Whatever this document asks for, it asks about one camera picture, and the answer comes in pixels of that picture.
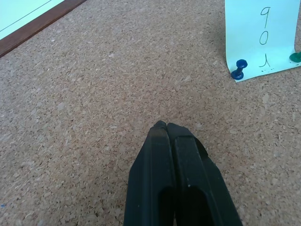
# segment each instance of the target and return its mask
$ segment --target paper card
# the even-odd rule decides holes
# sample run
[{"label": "paper card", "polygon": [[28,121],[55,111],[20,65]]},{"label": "paper card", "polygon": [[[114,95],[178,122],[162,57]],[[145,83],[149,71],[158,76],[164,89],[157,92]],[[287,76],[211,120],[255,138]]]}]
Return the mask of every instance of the paper card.
[{"label": "paper card", "polygon": [[226,57],[230,72],[247,61],[244,81],[301,66],[289,59],[300,0],[225,0]]}]

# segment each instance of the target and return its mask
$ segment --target green push pin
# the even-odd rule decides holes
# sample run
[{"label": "green push pin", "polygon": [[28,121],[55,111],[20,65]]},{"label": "green push pin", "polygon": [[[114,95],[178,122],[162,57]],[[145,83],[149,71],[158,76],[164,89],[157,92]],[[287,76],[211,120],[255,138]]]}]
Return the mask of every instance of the green push pin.
[{"label": "green push pin", "polygon": [[294,61],[296,63],[300,63],[301,62],[301,52],[291,54],[290,59],[291,59],[291,61]]}]

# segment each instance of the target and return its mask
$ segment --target cork surface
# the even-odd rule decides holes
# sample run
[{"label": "cork surface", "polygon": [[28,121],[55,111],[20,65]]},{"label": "cork surface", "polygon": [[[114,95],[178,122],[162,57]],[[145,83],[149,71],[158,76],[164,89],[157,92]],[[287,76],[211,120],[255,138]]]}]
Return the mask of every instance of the cork surface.
[{"label": "cork surface", "polygon": [[158,120],[200,139],[245,226],[301,225],[300,69],[236,84],[224,35],[223,0],[89,0],[2,57],[0,225],[122,225]]}]

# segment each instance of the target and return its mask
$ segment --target handwritten number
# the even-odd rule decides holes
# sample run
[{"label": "handwritten number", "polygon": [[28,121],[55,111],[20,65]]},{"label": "handwritten number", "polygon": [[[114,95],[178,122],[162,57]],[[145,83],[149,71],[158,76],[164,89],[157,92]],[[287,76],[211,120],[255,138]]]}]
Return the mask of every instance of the handwritten number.
[{"label": "handwritten number", "polygon": [[[262,36],[263,36],[264,33],[266,33],[266,39],[265,39],[265,42],[262,43],[261,38],[262,38]],[[267,44],[268,38],[269,38],[269,33],[268,33],[267,31],[264,31],[264,32],[261,34],[260,39],[259,39],[260,44],[262,44],[262,45]]]},{"label": "handwritten number", "polygon": [[268,64],[269,67],[271,67],[269,65],[268,59],[267,59],[267,54],[265,54],[265,64],[263,66],[259,66],[259,67],[264,67],[266,64]]},{"label": "handwritten number", "polygon": [[264,28],[267,27],[267,22],[268,22],[268,17],[269,17],[269,9],[270,9],[270,7],[263,8],[263,10],[262,10],[261,13],[260,13],[260,15],[262,15],[262,16],[267,15],[267,18],[265,19],[265,26],[264,26]]}]

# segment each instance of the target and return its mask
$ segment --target pin head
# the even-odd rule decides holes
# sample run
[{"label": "pin head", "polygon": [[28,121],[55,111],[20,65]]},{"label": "pin head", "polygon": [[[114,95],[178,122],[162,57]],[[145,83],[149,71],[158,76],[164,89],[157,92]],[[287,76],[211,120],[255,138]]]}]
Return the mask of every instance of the pin head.
[{"label": "pin head", "polygon": [[238,60],[236,62],[237,69],[232,71],[231,77],[235,80],[241,80],[244,77],[243,69],[248,66],[248,63],[245,60]]},{"label": "pin head", "polygon": [[245,60],[238,60],[236,62],[237,68],[246,68],[248,66],[248,63]]},{"label": "pin head", "polygon": [[293,53],[290,55],[290,60],[294,61],[296,63],[300,63],[301,62],[301,52],[300,53]]}]

